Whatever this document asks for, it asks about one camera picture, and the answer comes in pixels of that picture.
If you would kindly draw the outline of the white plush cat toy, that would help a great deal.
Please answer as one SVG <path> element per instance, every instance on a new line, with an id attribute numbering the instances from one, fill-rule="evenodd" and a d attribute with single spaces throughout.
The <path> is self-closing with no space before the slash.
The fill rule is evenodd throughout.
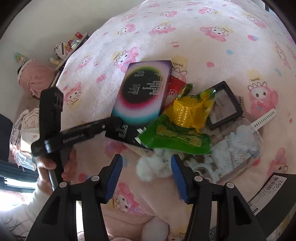
<path id="1" fill-rule="evenodd" d="M 151 182 L 155 178 L 168 178 L 173 175 L 171 157 L 178 154 L 184 159 L 185 153 L 168 149 L 154 149 L 151 155 L 141 157 L 136 167 L 137 176 L 144 182 Z"/>

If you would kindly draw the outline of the black screen protector box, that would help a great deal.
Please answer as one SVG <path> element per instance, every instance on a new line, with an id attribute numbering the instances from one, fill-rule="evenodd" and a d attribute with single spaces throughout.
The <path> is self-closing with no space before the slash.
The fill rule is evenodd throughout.
<path id="1" fill-rule="evenodd" d="M 130 63 L 117 94 L 111 116 L 122 123 L 108 129 L 105 136 L 143 148 L 139 131 L 161 114 L 168 91 L 170 60 Z"/>

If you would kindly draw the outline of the green yellow snack bag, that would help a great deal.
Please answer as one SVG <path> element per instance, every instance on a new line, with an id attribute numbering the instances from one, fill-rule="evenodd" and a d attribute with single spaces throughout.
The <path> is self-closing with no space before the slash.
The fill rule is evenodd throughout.
<path id="1" fill-rule="evenodd" d="M 137 140 L 148 149 L 169 149 L 193 155 L 210 154 L 211 138 L 202 130 L 214 105 L 216 90 L 190 94 L 186 84 L 164 112 L 145 126 Z"/>

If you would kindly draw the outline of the cluttered bedside table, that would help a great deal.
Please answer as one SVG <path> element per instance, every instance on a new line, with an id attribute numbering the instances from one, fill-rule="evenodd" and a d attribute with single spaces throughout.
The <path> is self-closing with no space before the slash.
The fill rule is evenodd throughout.
<path id="1" fill-rule="evenodd" d="M 69 57 L 78 50 L 87 40 L 88 32 L 83 33 L 80 37 L 75 37 L 66 42 L 59 42 L 54 50 L 56 57 L 49 58 L 49 62 L 54 65 L 55 71 L 62 71 Z"/>

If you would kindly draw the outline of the pink cartoon bed blanket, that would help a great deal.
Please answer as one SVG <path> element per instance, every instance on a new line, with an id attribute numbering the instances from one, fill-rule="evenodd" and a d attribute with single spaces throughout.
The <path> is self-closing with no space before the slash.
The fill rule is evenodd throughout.
<path id="1" fill-rule="evenodd" d="M 145 1 L 96 30 L 67 61 L 62 129 L 110 116 L 130 63 L 170 60 L 172 75 L 200 92 L 226 81 L 261 129 L 261 155 L 235 178 L 250 200 L 274 172 L 295 173 L 295 42 L 282 22 L 251 1 Z M 76 146 L 76 183 L 123 156 L 114 197 L 102 206 L 111 240 L 183 240 L 191 206 L 173 177 L 149 168 L 144 152 L 104 134 Z"/>

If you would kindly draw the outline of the clear cartoon phone case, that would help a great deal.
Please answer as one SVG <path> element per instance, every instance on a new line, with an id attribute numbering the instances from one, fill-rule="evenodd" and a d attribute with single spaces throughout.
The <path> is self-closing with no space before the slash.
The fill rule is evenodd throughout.
<path id="1" fill-rule="evenodd" d="M 192 155 L 185 163 L 211 183 L 234 179 L 261 155 L 262 137 L 245 118 L 208 133 L 212 141 L 210 154 Z"/>

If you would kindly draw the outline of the red snack packet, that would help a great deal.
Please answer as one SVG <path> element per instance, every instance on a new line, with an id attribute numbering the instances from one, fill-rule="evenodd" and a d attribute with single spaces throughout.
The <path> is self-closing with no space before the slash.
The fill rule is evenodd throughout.
<path id="1" fill-rule="evenodd" d="M 164 109 L 168 108 L 173 100 L 178 96 L 179 92 L 186 85 L 186 83 L 173 75 L 170 78 L 168 91 L 166 93 L 166 100 L 164 104 Z"/>

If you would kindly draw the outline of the black cardboard shoe box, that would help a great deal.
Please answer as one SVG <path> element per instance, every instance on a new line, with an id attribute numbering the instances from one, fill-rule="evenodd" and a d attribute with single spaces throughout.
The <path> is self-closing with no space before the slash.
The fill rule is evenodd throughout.
<path id="1" fill-rule="evenodd" d="M 267 240 L 278 240 L 295 215 L 295 174 L 273 173 L 248 202 Z"/>

